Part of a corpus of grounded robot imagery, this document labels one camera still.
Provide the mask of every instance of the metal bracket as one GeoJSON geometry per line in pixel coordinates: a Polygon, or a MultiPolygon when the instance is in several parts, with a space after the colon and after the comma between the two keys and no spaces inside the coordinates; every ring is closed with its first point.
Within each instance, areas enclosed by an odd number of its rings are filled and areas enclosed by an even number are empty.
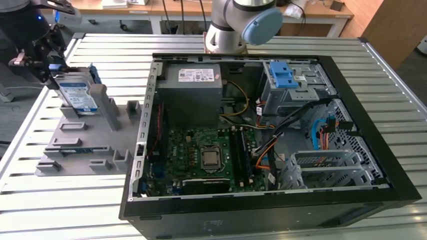
{"type": "Polygon", "coordinates": [[[66,14],[75,14],[74,8],[66,0],[31,0],[31,4],[35,9],[53,9],[66,14]]]}

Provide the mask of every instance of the power supply label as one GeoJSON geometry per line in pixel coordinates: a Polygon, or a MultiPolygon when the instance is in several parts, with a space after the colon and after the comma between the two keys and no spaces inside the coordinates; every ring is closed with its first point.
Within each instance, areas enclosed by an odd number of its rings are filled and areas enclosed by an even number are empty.
{"type": "Polygon", "coordinates": [[[214,82],[213,69],[178,70],[178,82],[214,82]]]}
{"type": "Polygon", "coordinates": [[[81,113],[97,111],[97,106],[87,91],[89,87],[83,82],[61,82],[59,90],[71,105],[71,108],[81,113]]]}

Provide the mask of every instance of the gray robot arm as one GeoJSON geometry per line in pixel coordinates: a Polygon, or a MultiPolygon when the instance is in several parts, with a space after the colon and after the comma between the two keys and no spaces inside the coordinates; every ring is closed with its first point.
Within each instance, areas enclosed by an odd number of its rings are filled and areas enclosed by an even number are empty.
{"type": "Polygon", "coordinates": [[[241,53],[245,42],[264,44],[282,23],[276,0],[213,0],[210,18],[204,42],[206,50],[216,54],[241,53]]]}

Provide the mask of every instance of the wall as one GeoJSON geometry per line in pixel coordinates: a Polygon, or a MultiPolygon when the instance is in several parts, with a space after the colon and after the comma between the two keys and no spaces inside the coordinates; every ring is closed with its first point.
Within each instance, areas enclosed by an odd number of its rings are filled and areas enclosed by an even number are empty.
{"type": "Polygon", "coordinates": [[[353,13],[353,18],[348,21],[340,37],[360,37],[372,20],[372,17],[381,6],[384,0],[344,0],[346,8],[353,13]]]}
{"type": "Polygon", "coordinates": [[[393,69],[427,34],[427,0],[344,0],[353,13],[340,37],[365,37],[393,69]]]}
{"type": "Polygon", "coordinates": [[[393,69],[427,35],[427,0],[384,0],[362,32],[393,69]]]}

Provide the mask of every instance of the blue hard drive label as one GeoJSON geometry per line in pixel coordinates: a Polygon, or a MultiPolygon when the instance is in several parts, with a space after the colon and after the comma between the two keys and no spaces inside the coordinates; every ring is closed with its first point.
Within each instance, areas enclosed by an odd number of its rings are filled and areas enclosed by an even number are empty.
{"type": "Polygon", "coordinates": [[[93,98],[89,95],[89,87],[83,82],[61,82],[59,90],[71,105],[71,108],[79,113],[91,113],[97,111],[93,98]]]}

